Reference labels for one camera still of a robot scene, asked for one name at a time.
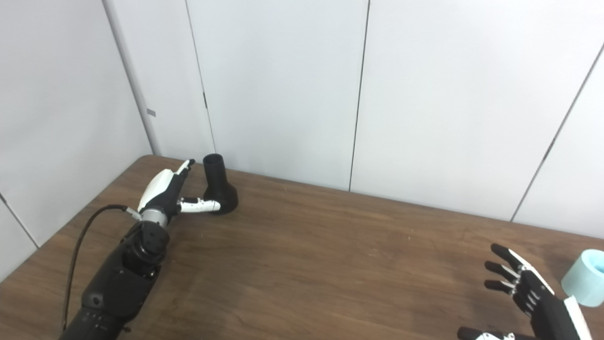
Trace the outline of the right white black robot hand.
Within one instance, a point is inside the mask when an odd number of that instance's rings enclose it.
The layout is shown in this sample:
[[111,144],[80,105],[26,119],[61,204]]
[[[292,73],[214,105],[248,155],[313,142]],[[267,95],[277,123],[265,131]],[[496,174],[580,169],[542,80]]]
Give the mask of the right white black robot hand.
[[504,280],[485,280],[485,288],[509,295],[521,312],[530,318],[533,335],[481,331],[460,327],[460,340],[591,340],[592,335],[575,297],[561,299],[541,274],[513,250],[492,243],[490,250],[508,265],[492,261],[485,268]]

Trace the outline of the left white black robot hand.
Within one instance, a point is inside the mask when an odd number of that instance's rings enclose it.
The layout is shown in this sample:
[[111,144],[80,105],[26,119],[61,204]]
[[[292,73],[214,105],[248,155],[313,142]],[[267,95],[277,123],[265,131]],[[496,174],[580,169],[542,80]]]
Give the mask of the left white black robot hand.
[[164,169],[149,182],[139,201],[140,221],[149,221],[166,228],[180,213],[217,212],[221,204],[198,197],[180,196],[194,159],[186,160],[178,170]]

